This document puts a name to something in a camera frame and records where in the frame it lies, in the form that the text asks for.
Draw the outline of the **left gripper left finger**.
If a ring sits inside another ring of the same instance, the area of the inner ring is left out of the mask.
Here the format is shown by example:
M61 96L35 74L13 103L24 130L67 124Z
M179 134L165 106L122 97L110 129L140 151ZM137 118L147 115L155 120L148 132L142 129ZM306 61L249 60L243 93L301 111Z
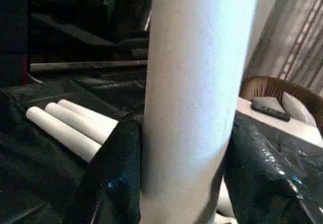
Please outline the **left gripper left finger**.
M139 223L141 127L117 124L88 164L65 223Z

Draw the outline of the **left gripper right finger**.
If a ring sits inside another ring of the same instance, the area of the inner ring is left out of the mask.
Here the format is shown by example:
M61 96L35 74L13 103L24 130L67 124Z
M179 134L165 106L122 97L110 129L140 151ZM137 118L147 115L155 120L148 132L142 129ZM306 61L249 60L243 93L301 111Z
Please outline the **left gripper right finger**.
M224 178L239 223L313 223L302 177L259 128L235 116Z

